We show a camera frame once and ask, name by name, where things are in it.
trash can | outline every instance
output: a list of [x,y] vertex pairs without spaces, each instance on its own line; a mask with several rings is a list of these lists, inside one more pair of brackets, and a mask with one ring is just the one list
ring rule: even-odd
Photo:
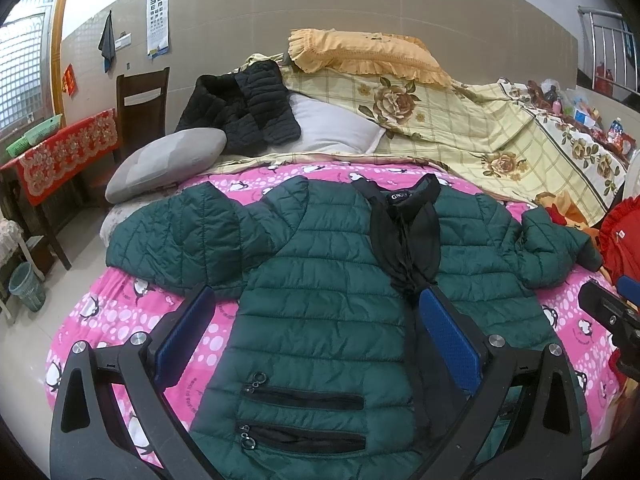
[[29,262],[18,265],[9,279],[9,292],[22,300],[29,310],[39,311],[47,295]]

pink bedsheet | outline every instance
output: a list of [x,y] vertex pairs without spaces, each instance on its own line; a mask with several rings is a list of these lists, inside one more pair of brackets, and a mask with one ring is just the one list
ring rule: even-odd
[[[376,166],[346,162],[293,164],[256,168],[241,174],[212,174],[188,180],[182,187],[208,181],[229,197],[247,204],[259,200],[272,187],[299,174],[308,178],[338,182],[351,182],[364,176],[388,189],[399,189],[412,186],[425,173],[435,173],[442,184],[453,186],[460,191],[480,192],[469,182],[429,166]],[[517,220],[520,220],[530,206],[511,202],[506,203],[506,207]],[[577,371],[586,394],[595,436],[602,430],[604,413],[617,392],[617,382],[607,363],[614,347],[607,337],[606,330],[578,307],[578,291],[590,278],[595,278],[610,289],[609,284],[599,274],[575,266],[561,286],[538,290],[536,294]],[[75,341],[84,339],[94,348],[120,344],[134,332],[150,331],[163,314],[175,310],[181,301],[182,298],[175,294],[151,286],[119,269],[107,269],[76,304],[53,338],[47,355],[45,384],[50,405],[53,407],[60,374]],[[182,378],[176,386],[165,391],[169,404],[187,429],[225,349],[237,309],[237,303],[222,303],[217,306],[216,313]],[[134,443],[144,458],[157,463],[124,387],[115,385],[114,391]]]

blue gripper pad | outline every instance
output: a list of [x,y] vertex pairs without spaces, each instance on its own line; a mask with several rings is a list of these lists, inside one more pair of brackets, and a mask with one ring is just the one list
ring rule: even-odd
[[178,383],[215,310],[216,295],[212,288],[204,286],[156,352],[154,383],[158,388],[170,388]]
[[471,343],[428,288],[420,294],[418,311],[456,385],[475,394],[482,381],[482,368]]
[[618,294],[631,303],[640,305],[640,283],[628,276],[620,276],[616,283]]

eye chart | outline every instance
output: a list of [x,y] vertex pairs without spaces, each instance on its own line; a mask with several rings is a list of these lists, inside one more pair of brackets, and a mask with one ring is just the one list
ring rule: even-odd
[[169,49],[169,0],[146,0],[146,54],[160,56]]

green puffer jacket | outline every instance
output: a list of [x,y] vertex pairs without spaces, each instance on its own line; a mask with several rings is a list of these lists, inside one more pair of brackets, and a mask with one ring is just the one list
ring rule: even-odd
[[[578,255],[597,269],[588,236],[542,209],[520,225],[494,199],[450,187],[435,209],[436,279],[458,310],[512,346],[559,343],[531,289],[561,283]],[[403,301],[372,254],[370,211],[349,184],[295,177],[248,206],[201,184],[114,231],[108,266],[179,294],[206,282],[239,298],[191,426],[224,478],[407,480],[422,463],[412,449]],[[283,444],[283,431],[295,442]],[[484,452],[499,441],[494,428]]]

